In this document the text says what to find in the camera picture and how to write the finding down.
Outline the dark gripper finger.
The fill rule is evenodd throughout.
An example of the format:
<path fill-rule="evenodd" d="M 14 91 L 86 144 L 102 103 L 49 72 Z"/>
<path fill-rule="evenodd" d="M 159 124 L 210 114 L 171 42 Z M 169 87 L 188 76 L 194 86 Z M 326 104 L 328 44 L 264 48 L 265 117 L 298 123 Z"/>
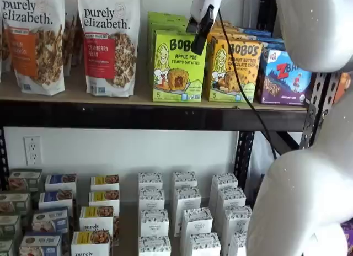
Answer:
<path fill-rule="evenodd" d="M 193 18 L 190 17 L 186 32 L 187 33 L 198 33 L 199 31 L 199 23 Z"/>
<path fill-rule="evenodd" d="M 191 50 L 195 54 L 202 54 L 207 40 L 207 33 L 198 33 L 195 35 Z"/>

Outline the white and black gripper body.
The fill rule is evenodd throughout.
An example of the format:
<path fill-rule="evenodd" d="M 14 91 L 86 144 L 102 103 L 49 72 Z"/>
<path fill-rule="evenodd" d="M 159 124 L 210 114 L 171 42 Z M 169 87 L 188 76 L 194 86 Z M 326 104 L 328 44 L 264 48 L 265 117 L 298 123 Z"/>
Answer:
<path fill-rule="evenodd" d="M 193 0 L 191 17 L 199 23 L 198 33 L 209 33 L 213 27 L 222 0 Z"/>

